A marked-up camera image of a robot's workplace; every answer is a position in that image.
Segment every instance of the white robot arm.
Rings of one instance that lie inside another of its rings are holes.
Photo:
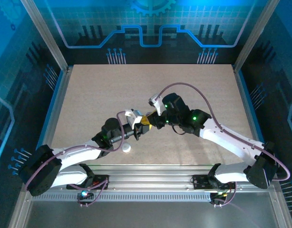
[[[158,129],[165,125],[170,125],[172,128],[179,126],[185,133],[210,140],[243,160],[237,164],[214,165],[208,174],[209,182],[214,187],[219,188],[224,183],[237,181],[249,181],[263,189],[269,187],[278,165],[257,148],[271,152],[270,144],[264,145],[262,142],[248,139],[224,126],[221,130],[209,114],[197,109],[190,110],[182,98],[175,93],[163,99],[159,98],[157,101],[156,97],[157,95],[149,100],[156,111],[148,116],[143,116],[138,110],[126,110],[127,124],[122,126],[124,139],[134,135],[138,140],[142,134],[149,131],[151,125]],[[224,130],[250,142],[256,148],[231,137]],[[113,149],[113,143],[121,139],[119,121],[110,118],[102,126],[100,133],[81,146],[58,149],[50,149],[46,145],[39,147],[22,165],[19,176],[28,184],[27,189],[33,196],[60,185],[75,184],[84,188],[90,187],[95,182],[95,175],[88,166],[80,163],[106,156],[109,153],[106,151]],[[48,159],[51,161],[35,175],[35,171]]]

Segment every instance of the glass panel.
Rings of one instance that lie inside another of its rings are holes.
[[[275,143],[292,174],[292,0],[280,1],[242,73],[263,137]],[[285,196],[292,197],[292,182],[287,182]]]
[[[14,149],[35,151],[59,72],[21,2],[0,1],[1,228],[8,226],[22,186],[17,169],[29,155]]]
[[[68,64],[233,64],[266,0],[36,0]]]

